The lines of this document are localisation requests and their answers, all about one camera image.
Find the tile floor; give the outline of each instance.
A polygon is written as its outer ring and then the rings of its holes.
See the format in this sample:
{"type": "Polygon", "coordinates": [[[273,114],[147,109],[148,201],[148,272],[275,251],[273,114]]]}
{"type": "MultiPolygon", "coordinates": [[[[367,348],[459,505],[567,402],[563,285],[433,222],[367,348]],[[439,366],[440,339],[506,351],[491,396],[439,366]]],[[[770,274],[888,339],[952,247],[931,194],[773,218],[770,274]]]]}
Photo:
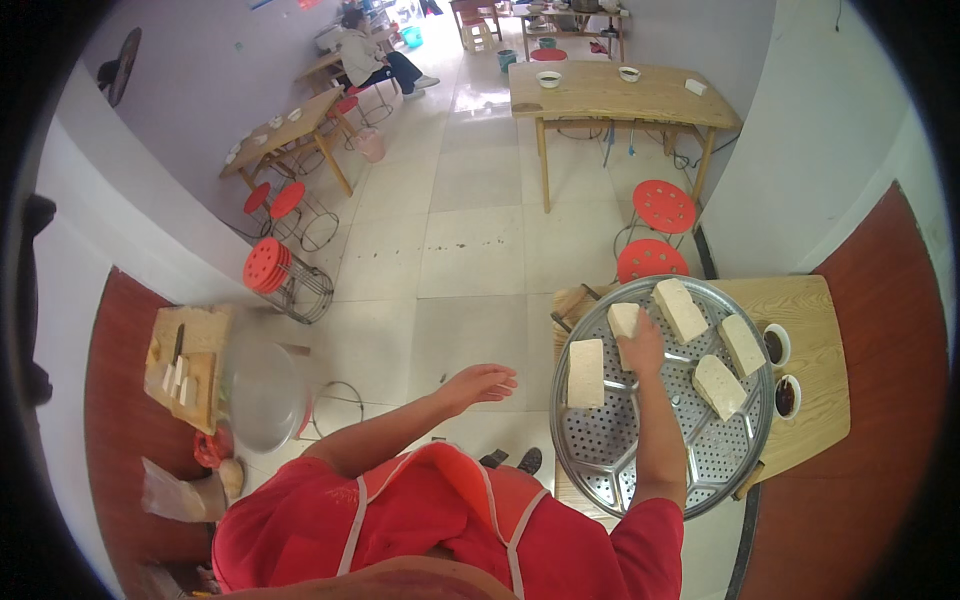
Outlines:
{"type": "MultiPolygon", "coordinates": [[[[326,165],[303,179],[312,200],[340,219],[327,246],[303,255],[334,279],[334,302],[312,326],[277,317],[270,330],[278,340],[312,347],[310,358],[296,360],[315,389],[330,380],[355,386],[365,419],[432,392],[445,374],[470,364],[515,368],[520,386],[514,396],[475,406],[414,446],[441,437],[476,457],[502,448],[515,464],[537,445],[544,455],[538,478],[552,490],[552,294],[612,280],[613,237],[630,222],[637,183],[664,179],[689,190],[690,182],[645,133],[635,136],[635,156],[627,154],[628,136],[618,136],[605,169],[600,138],[549,132],[553,208],[544,214],[533,122],[511,116],[507,76],[495,55],[464,53],[449,19],[429,17],[420,24],[423,46],[401,47],[442,82],[406,103],[384,85],[396,107],[377,125],[386,157],[370,165],[338,148],[353,196],[326,165]]],[[[518,22],[501,24],[501,47],[517,49],[522,59],[518,22]]],[[[604,60],[583,40],[562,39],[560,46],[572,59],[604,60]]],[[[362,101],[369,106],[375,98],[368,92],[362,101]]],[[[634,238],[646,235],[637,229],[634,238]]],[[[680,250],[691,273],[702,276],[689,236],[680,250]]],[[[355,404],[324,396],[316,415],[324,433],[360,419],[355,404]]],[[[241,449],[249,467],[244,493],[308,445],[291,441],[266,456],[241,449]]],[[[730,501],[687,524],[684,598],[723,596],[742,520],[743,503],[730,501]]]]}

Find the soy sauce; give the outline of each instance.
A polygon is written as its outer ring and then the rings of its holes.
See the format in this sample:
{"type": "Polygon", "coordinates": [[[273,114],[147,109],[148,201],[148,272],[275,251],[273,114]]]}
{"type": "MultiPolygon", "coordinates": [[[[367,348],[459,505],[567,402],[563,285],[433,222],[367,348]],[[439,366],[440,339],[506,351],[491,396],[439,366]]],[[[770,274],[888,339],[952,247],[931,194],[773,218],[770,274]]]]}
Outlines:
{"type": "Polygon", "coordinates": [[[763,334],[763,345],[767,347],[767,353],[770,354],[770,362],[778,363],[783,358],[783,343],[773,331],[767,331],[763,334]]]}
{"type": "Polygon", "coordinates": [[[793,403],[797,393],[793,389],[793,384],[784,379],[777,384],[777,390],[774,392],[774,403],[777,404],[777,412],[781,417],[787,417],[793,412],[793,403]]]}

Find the white sneaker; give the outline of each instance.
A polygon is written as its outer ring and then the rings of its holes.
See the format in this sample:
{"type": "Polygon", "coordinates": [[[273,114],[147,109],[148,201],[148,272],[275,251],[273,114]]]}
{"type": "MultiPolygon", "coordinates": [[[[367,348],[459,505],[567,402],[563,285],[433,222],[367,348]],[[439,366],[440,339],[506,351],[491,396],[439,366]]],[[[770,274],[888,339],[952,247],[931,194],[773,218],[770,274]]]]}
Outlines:
{"type": "Polygon", "coordinates": [[[430,77],[429,75],[420,75],[420,78],[414,82],[414,89],[424,89],[425,87],[433,87],[434,85],[440,82],[436,77],[430,77]]]}

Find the perforated steamer tray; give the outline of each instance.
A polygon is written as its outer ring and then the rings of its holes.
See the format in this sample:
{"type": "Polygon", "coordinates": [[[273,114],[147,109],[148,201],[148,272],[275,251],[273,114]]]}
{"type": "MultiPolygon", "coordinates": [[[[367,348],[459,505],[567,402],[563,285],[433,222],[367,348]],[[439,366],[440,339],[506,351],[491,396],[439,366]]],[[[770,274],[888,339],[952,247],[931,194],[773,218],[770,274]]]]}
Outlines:
{"type": "Polygon", "coordinates": [[[747,399],[727,422],[694,391],[691,382],[697,362],[707,354],[716,354],[736,373],[730,353],[716,329],[731,314],[744,318],[767,356],[753,322],[723,292],[699,279],[673,276],[683,282],[709,325],[707,332],[689,344],[678,344],[652,296],[654,286],[671,277],[637,279],[600,299],[573,328],[553,375],[550,430],[557,456],[577,489],[613,516],[624,516],[634,497],[637,417],[632,400],[636,377],[620,369],[616,341],[607,323],[607,309],[611,304],[635,302],[645,307],[663,332],[666,360],[660,378],[686,445],[684,518],[705,513],[733,493],[750,474],[770,432],[775,384],[769,357],[763,367],[740,380],[747,399]],[[603,340],[604,406],[567,408],[569,347],[572,342],[590,338],[603,340]]]}

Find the hand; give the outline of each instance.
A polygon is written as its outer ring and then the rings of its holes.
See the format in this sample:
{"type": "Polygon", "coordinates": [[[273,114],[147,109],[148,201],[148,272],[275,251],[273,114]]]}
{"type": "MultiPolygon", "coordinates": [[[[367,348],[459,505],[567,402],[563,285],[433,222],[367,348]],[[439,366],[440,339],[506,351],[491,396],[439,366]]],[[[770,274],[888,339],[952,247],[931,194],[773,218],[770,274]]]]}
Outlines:
{"type": "Polygon", "coordinates": [[[476,402],[499,402],[510,396],[516,387],[516,371],[500,365],[473,365],[446,380],[431,394],[451,417],[463,413],[476,402]]]}
{"type": "Polygon", "coordinates": [[[659,376],[660,367],[663,366],[663,336],[660,326],[650,320],[645,308],[640,308],[636,315],[634,337],[620,336],[616,342],[637,377],[659,376]]]}

